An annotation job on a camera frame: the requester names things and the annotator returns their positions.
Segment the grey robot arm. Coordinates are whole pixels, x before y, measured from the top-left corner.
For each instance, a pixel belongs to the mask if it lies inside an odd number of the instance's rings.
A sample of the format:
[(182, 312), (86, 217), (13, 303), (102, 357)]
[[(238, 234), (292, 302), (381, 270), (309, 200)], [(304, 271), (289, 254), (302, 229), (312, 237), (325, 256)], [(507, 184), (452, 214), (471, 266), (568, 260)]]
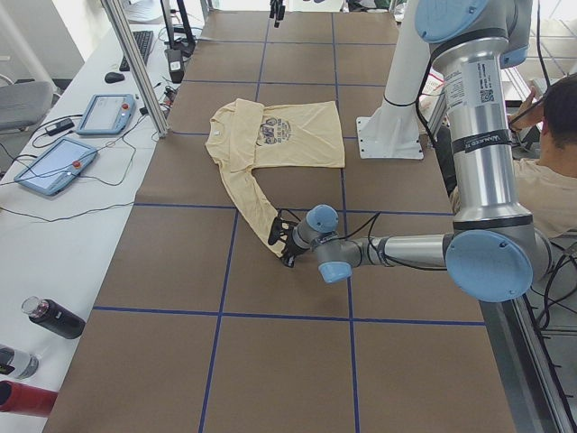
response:
[(518, 198), (500, 72), (527, 56), (528, 1), (411, 1), (398, 52), (428, 46), (417, 73), (444, 78), (460, 207), (442, 235), (340, 236), (332, 207), (319, 205), (299, 222), (275, 216), (268, 242), (292, 266), (312, 252), (323, 279), (348, 278), (363, 265), (447, 271), (476, 299), (502, 302), (525, 294), (551, 265), (547, 237)]
[(411, 106), (427, 76), (430, 50), (417, 32), (417, 0), (407, 1), (404, 19), (384, 91), (384, 103), (393, 108)]

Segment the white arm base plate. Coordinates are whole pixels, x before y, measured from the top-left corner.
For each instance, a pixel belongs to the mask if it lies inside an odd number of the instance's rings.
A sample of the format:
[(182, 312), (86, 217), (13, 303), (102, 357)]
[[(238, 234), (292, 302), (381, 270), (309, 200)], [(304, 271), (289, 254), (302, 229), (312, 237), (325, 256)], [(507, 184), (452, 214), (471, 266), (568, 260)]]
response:
[(370, 117), (356, 119), (362, 159), (422, 160), (414, 106), (381, 105)]

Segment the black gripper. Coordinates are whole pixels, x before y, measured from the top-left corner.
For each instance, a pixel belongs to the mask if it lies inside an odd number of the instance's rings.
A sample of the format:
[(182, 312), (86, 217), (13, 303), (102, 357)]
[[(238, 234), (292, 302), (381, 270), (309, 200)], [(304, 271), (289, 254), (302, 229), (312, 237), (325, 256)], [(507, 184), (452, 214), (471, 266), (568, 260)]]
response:
[(276, 216), (271, 224), (270, 233), (268, 237), (269, 246), (277, 243), (283, 243), (281, 250), (280, 261), (284, 266), (293, 268), (296, 258), (301, 255), (301, 247), (294, 240), (294, 230), (298, 224), (294, 221), (284, 220), (280, 216)]

